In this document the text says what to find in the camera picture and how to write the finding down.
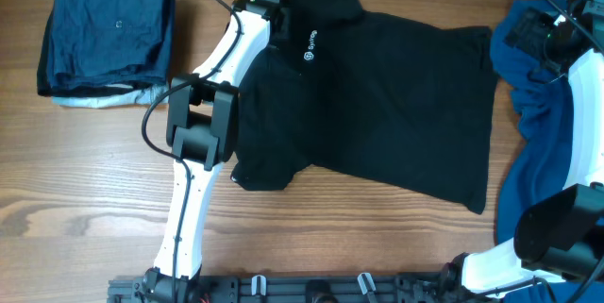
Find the black polo shirt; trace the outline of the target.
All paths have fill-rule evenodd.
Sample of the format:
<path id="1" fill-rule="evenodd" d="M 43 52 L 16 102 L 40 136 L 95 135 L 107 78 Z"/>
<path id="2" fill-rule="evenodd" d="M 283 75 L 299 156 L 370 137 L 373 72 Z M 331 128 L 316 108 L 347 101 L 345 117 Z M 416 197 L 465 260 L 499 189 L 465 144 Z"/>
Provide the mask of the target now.
<path id="1" fill-rule="evenodd" d="M 241 83 L 234 182 L 278 191 L 316 165 L 484 211 L 489 27 L 440 29 L 360 0 L 290 0 L 288 22 Z"/>

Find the folded light denim garment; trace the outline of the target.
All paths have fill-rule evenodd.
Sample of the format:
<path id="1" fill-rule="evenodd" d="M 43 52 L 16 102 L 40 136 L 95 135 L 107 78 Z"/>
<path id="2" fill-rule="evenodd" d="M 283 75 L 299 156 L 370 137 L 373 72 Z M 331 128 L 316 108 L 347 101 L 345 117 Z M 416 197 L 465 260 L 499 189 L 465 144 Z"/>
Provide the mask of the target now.
<path id="1" fill-rule="evenodd" d="M 168 89 L 167 80 L 130 80 L 101 84 L 84 82 L 73 86 L 52 87 L 49 96 L 55 104 L 62 107 L 103 109 L 151 105 Z"/>

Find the folded dark blue shorts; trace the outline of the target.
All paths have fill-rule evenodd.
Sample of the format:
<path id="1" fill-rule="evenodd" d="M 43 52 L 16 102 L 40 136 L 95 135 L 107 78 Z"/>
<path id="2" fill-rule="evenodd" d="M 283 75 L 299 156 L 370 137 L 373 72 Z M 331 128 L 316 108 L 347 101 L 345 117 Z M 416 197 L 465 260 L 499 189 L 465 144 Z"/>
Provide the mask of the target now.
<path id="1" fill-rule="evenodd" d="M 176 0 L 54 0 L 51 87 L 167 80 Z"/>

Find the blue polo shirt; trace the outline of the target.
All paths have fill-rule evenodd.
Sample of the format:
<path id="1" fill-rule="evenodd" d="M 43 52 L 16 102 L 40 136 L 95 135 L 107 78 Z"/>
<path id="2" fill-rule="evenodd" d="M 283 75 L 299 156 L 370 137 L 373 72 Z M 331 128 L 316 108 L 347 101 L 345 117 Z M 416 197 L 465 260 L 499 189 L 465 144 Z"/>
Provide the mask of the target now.
<path id="1" fill-rule="evenodd" d="M 522 214 L 563 188 L 603 179 L 603 56 L 589 51 L 566 77 L 540 67 L 537 59 L 505 44 L 505 38 L 543 0 L 516 0 L 491 40 L 495 71 L 512 86 L 518 129 L 526 141 L 503 183 L 495 239 L 510 240 Z"/>

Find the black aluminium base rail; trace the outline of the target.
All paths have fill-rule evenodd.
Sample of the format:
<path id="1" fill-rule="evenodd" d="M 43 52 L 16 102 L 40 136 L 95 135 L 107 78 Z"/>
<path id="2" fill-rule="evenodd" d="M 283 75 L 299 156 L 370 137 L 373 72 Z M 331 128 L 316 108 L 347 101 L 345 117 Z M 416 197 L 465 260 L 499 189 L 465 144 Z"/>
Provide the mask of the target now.
<path id="1" fill-rule="evenodd" d="M 345 277 L 197 276 L 172 281 L 149 271 L 138 278 L 109 283 L 108 302 L 304 303 L 321 294 L 339 302 L 460 302 L 454 292 L 439 288 L 436 273 Z"/>

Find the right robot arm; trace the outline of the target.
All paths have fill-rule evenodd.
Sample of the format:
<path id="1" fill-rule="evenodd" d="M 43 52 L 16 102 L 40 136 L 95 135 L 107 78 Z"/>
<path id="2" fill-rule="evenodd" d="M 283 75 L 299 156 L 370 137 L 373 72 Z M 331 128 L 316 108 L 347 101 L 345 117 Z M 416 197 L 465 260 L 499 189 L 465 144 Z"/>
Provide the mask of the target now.
<path id="1" fill-rule="evenodd" d="M 408 301 L 603 298 L 603 0 L 519 0 L 495 32 L 526 144 L 503 184 L 496 245 L 436 275 L 399 276 Z"/>

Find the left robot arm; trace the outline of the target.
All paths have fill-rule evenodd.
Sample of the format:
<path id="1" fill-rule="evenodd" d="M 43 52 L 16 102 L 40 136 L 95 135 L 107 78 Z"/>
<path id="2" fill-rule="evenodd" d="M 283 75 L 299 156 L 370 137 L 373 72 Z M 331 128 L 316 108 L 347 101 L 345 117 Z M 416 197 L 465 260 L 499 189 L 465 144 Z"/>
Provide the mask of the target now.
<path id="1" fill-rule="evenodd" d="M 176 76 L 169 99 L 167 155 L 175 162 L 166 232 L 136 292 L 146 302 L 204 302 L 196 278 L 212 188 L 237 140 L 238 87 L 281 27 L 287 0 L 237 0 L 228 28 L 208 59 Z"/>

